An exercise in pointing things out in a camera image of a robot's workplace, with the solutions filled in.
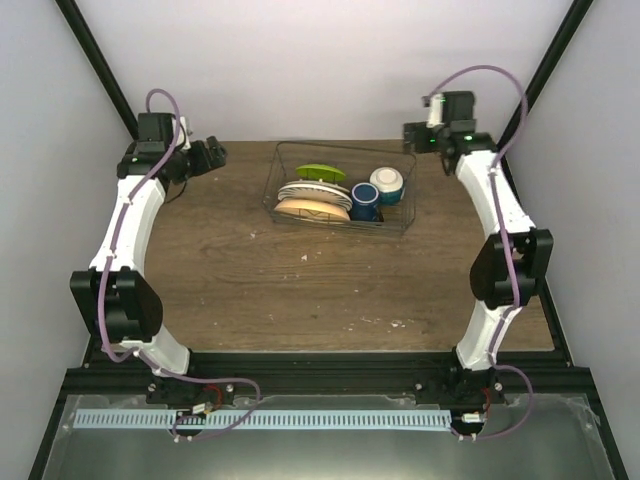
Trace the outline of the white and teal bowl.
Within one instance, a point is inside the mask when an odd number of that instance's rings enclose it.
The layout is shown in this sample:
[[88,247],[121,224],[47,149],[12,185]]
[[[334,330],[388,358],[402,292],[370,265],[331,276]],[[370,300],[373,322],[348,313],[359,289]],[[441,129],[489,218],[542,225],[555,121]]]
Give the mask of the white and teal bowl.
[[392,167],[380,167],[375,169],[369,177],[369,182],[379,192],[379,201],[382,205],[396,205],[404,195],[405,182],[402,174]]

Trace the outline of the dark blue mug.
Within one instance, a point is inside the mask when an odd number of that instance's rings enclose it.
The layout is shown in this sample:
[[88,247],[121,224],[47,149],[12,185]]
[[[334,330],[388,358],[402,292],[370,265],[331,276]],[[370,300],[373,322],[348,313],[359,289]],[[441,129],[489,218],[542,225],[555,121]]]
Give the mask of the dark blue mug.
[[352,207],[349,215],[352,221],[384,221],[380,211],[380,192],[375,185],[368,182],[358,183],[353,186],[350,195]]

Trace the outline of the grey wire dish rack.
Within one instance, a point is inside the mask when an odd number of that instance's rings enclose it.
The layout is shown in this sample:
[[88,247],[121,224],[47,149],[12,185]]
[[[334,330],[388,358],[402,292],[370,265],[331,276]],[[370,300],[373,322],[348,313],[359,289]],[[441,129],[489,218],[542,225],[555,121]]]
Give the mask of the grey wire dish rack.
[[402,234],[416,215],[417,159],[389,148],[276,144],[262,204],[281,223]]

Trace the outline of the white blue striped plate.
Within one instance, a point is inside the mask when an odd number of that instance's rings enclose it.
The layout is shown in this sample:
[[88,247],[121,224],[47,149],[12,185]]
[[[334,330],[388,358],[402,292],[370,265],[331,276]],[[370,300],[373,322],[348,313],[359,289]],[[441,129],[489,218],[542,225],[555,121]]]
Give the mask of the white blue striped plate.
[[279,201],[285,199],[322,201],[341,206],[346,210],[352,207],[351,197],[346,188],[320,181],[289,182],[278,190],[277,199]]

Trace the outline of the lime green plate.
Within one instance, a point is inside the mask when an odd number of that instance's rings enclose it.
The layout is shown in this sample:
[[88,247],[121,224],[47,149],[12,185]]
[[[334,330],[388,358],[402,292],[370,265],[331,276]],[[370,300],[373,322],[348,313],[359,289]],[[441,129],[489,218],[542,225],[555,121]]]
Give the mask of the lime green plate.
[[298,166],[295,171],[303,180],[339,183],[347,177],[342,170],[326,164],[304,164]]

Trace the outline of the orange round plate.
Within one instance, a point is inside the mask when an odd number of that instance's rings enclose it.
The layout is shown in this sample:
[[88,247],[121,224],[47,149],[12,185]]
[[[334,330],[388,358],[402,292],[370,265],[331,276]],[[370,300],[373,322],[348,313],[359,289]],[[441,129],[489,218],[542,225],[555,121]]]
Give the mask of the orange round plate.
[[275,206],[274,211],[324,223],[341,223],[350,220],[349,214],[343,207],[315,200],[285,199]]

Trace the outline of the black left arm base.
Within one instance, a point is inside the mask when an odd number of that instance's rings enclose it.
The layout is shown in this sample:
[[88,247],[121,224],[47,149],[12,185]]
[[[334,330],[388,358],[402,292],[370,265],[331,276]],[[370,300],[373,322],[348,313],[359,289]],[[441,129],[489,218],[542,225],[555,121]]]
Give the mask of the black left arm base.
[[172,377],[155,376],[146,373],[146,400],[149,404],[164,404],[170,407],[187,408],[210,402],[214,406],[229,404],[235,396],[238,382],[208,382],[206,384],[187,382]]

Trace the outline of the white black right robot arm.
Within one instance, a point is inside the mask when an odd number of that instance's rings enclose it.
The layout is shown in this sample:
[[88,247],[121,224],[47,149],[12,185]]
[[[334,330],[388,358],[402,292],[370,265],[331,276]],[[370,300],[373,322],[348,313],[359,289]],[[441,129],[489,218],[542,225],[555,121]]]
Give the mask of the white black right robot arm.
[[447,396],[465,403],[480,390],[474,371],[495,365],[508,327],[538,295],[554,239],[523,210],[491,135],[477,131],[474,94],[435,93],[424,104],[427,119],[403,127],[403,149],[439,156],[444,173],[455,177],[468,193],[485,237],[469,272],[476,302],[455,349],[461,367],[444,378]]

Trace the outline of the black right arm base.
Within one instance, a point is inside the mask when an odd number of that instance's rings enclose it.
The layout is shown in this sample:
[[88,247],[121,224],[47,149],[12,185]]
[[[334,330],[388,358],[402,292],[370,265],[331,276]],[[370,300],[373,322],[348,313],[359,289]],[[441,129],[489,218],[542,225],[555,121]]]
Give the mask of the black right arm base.
[[437,404],[443,409],[480,409],[493,388],[494,369],[472,371],[459,366],[439,366],[420,371],[413,380],[419,403]]

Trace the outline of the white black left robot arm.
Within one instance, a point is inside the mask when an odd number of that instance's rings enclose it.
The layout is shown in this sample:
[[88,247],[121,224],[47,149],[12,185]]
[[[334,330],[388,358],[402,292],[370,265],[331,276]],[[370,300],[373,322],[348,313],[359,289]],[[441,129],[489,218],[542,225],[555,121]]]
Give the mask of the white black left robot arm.
[[209,136],[191,139],[189,121],[171,113],[142,113],[139,138],[117,165],[117,196],[105,237],[89,267],[75,271],[70,289],[89,333],[105,351],[120,348],[157,376],[172,376],[170,393],[196,402],[203,377],[188,369],[189,349],[163,324],[159,295],[147,282],[145,258],[157,214],[170,185],[186,183],[226,163],[227,151]]

